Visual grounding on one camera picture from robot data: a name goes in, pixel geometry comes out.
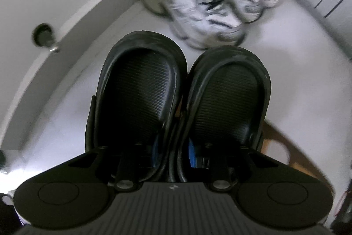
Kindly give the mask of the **black chunky clog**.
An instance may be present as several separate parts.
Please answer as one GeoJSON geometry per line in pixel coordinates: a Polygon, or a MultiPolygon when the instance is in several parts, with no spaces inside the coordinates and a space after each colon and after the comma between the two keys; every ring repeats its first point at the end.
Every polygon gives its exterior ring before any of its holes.
{"type": "Polygon", "coordinates": [[[86,124],[86,151],[110,160],[126,144],[159,140],[167,162],[187,63],[181,48],[153,31],[134,31],[110,50],[86,124]]]}
{"type": "Polygon", "coordinates": [[[189,179],[190,141],[212,144],[239,168],[245,149],[257,150],[270,101],[267,69],[252,52],[236,46],[211,48],[193,63],[181,102],[181,125],[169,160],[169,179],[189,179]]]}

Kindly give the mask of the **orange cat-shaped floor mat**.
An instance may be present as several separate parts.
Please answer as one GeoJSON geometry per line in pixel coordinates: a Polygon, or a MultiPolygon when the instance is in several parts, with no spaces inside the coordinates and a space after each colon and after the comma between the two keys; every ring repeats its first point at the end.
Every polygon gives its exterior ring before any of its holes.
{"type": "Polygon", "coordinates": [[[261,152],[276,160],[281,160],[296,170],[310,175],[324,183],[335,196],[335,189],[323,171],[297,146],[269,122],[265,121],[262,127],[264,141],[261,152]]]}

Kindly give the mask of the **wall door stopper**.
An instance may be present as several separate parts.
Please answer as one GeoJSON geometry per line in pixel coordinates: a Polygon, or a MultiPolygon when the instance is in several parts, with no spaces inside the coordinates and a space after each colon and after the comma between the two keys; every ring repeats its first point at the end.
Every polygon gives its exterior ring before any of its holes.
{"type": "Polygon", "coordinates": [[[60,52],[54,30],[48,23],[41,23],[34,28],[32,31],[32,41],[35,46],[47,48],[51,53],[60,52]]]}

